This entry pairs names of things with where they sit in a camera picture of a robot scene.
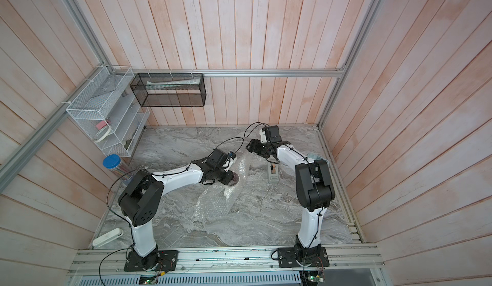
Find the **white tape dispenser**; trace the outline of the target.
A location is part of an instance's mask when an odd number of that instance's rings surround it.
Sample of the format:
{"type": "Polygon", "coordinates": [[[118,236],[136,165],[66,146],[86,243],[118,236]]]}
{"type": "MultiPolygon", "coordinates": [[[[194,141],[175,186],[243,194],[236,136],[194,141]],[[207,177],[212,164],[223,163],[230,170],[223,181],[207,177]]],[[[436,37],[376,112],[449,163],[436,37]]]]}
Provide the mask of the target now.
{"type": "Polygon", "coordinates": [[[279,168],[277,164],[270,163],[268,168],[269,182],[279,182],[279,168]]]}

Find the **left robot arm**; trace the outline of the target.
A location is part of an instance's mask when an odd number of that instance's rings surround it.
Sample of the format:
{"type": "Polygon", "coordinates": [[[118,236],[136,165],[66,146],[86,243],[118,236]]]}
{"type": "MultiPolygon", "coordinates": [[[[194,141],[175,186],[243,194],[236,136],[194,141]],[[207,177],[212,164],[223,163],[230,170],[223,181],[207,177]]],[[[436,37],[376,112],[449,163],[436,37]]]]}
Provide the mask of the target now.
{"type": "Polygon", "coordinates": [[[163,195],[195,184],[219,182],[227,185],[234,179],[231,168],[236,160],[234,152],[214,149],[205,158],[191,161],[181,168],[157,173],[137,171],[118,199],[123,217],[131,227],[133,253],[147,262],[157,257],[152,219],[163,195]]]}

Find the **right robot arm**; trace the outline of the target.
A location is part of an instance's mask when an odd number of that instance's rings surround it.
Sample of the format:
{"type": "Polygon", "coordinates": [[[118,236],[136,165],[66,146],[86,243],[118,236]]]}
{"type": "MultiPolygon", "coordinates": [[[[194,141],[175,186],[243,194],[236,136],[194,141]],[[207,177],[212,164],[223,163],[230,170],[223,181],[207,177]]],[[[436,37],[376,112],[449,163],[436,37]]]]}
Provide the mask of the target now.
{"type": "Polygon", "coordinates": [[[295,252],[299,258],[319,257],[322,220],[335,197],[328,162],[300,153],[290,142],[282,139],[276,125],[264,124],[260,139],[252,139],[246,149],[265,159],[273,158],[274,164],[284,164],[293,169],[297,199],[303,208],[295,252]]]}

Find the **grey desk calculator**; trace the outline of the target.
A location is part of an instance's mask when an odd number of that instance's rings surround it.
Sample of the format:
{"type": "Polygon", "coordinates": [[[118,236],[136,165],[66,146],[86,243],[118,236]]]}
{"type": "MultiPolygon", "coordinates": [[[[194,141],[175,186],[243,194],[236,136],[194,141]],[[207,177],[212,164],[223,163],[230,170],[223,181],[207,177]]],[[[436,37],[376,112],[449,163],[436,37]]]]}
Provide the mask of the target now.
{"type": "Polygon", "coordinates": [[[311,159],[311,160],[313,160],[313,161],[318,161],[318,160],[323,160],[323,161],[325,161],[325,160],[326,160],[326,158],[324,158],[324,157],[322,157],[322,156],[319,156],[319,155],[317,155],[317,154],[311,153],[311,152],[309,152],[309,153],[307,154],[307,157],[308,157],[308,159],[311,159]]]}

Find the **blue lid straw jar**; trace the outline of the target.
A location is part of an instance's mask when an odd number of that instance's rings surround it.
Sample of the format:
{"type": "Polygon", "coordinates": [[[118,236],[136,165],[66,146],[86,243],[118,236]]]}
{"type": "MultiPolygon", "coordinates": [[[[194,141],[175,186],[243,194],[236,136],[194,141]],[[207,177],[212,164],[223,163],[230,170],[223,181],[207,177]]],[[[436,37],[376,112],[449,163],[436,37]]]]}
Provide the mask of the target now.
{"type": "Polygon", "coordinates": [[[103,166],[120,178],[120,181],[127,186],[133,179],[134,171],[117,154],[111,154],[104,158],[103,166]]]}

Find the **ruler in black basket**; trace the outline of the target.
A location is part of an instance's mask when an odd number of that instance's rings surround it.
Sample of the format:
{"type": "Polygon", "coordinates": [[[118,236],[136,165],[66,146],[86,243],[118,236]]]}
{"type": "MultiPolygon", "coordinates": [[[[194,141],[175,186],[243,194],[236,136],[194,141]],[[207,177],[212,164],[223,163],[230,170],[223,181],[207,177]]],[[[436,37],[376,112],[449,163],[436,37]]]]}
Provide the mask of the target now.
{"type": "Polygon", "coordinates": [[[183,79],[183,80],[171,80],[146,83],[148,90],[198,90],[201,84],[200,78],[183,79]]]}

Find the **white tape roll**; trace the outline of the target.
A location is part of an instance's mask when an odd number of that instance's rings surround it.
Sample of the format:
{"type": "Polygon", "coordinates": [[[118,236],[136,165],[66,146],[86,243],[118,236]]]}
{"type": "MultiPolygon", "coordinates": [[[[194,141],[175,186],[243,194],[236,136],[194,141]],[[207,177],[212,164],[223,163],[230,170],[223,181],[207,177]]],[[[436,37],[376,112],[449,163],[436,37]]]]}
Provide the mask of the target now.
{"type": "Polygon", "coordinates": [[[106,137],[108,137],[111,134],[111,131],[112,129],[109,125],[104,126],[99,131],[97,131],[96,135],[94,136],[94,142],[100,143],[102,140],[104,140],[106,137]]]}

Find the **pink eraser block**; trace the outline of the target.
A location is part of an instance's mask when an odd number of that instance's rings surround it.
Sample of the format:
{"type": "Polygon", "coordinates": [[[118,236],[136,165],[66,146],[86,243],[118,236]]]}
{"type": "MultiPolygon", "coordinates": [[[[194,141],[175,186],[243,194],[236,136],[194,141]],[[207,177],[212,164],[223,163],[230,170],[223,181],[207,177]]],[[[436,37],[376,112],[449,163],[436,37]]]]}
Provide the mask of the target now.
{"type": "Polygon", "coordinates": [[[103,129],[104,127],[106,127],[108,125],[108,122],[105,121],[105,120],[102,120],[100,121],[97,125],[96,125],[96,129],[97,130],[101,130],[103,129]]]}

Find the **white power strip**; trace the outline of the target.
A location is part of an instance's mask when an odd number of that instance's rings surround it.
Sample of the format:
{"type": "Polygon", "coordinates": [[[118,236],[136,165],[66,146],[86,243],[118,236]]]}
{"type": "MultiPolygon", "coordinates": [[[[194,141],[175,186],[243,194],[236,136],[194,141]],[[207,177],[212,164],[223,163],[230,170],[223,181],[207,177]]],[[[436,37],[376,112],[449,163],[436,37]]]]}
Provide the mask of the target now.
{"type": "Polygon", "coordinates": [[[115,228],[99,237],[96,237],[93,241],[92,241],[92,246],[94,248],[100,248],[104,245],[107,245],[108,243],[112,242],[112,241],[115,241],[116,239],[118,239],[119,237],[121,237],[122,235],[124,234],[124,231],[123,229],[121,228],[115,228]]]}

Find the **aluminium frame horizontal bar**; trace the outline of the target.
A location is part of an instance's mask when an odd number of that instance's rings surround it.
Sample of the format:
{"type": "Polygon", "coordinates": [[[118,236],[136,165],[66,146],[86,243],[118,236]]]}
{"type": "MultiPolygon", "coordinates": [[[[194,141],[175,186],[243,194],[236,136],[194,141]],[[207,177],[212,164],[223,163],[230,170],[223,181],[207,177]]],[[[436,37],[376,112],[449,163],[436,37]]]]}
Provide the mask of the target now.
{"type": "Polygon", "coordinates": [[[204,77],[341,77],[344,69],[132,69],[133,73],[202,74],[204,77]]]}

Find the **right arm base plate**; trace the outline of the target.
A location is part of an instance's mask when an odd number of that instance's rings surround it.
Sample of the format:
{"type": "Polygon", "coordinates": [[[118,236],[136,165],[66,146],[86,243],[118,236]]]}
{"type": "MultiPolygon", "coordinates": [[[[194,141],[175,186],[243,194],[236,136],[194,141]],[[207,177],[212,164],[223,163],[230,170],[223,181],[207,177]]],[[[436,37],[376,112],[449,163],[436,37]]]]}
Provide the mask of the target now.
{"type": "Polygon", "coordinates": [[[310,248],[307,252],[300,248],[278,248],[274,253],[280,268],[328,268],[330,266],[326,249],[323,246],[310,248]]]}

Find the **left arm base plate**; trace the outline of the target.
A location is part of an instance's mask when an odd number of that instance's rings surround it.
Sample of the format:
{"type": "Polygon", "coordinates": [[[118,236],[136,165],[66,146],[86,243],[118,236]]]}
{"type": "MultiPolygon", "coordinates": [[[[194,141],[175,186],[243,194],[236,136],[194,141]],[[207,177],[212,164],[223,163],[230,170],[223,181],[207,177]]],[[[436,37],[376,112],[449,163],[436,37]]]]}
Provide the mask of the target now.
{"type": "Polygon", "coordinates": [[[174,271],[178,260],[178,250],[155,249],[146,257],[141,257],[134,250],[130,251],[124,266],[124,272],[137,271],[174,271]]]}

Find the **aluminium mounting rail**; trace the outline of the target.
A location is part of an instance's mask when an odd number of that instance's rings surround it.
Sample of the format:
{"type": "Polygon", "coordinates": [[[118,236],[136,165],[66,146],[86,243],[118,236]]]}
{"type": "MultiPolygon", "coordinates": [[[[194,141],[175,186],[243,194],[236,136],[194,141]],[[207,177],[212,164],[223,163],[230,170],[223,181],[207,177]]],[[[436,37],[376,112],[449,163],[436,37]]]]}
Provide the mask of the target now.
{"type": "MultiPolygon", "coordinates": [[[[375,244],[325,245],[325,252],[315,260],[300,265],[288,260],[289,269],[315,270],[324,273],[330,269],[385,268],[381,253],[375,244]]],[[[178,248],[178,255],[169,257],[164,251],[160,260],[148,273],[162,272],[173,267],[172,273],[221,273],[246,271],[280,271],[279,261],[284,260],[273,251],[275,246],[247,246],[223,248],[178,248]]],[[[125,274],[130,252],[116,250],[80,250],[76,254],[67,275],[97,276],[101,274],[125,274]]]]}

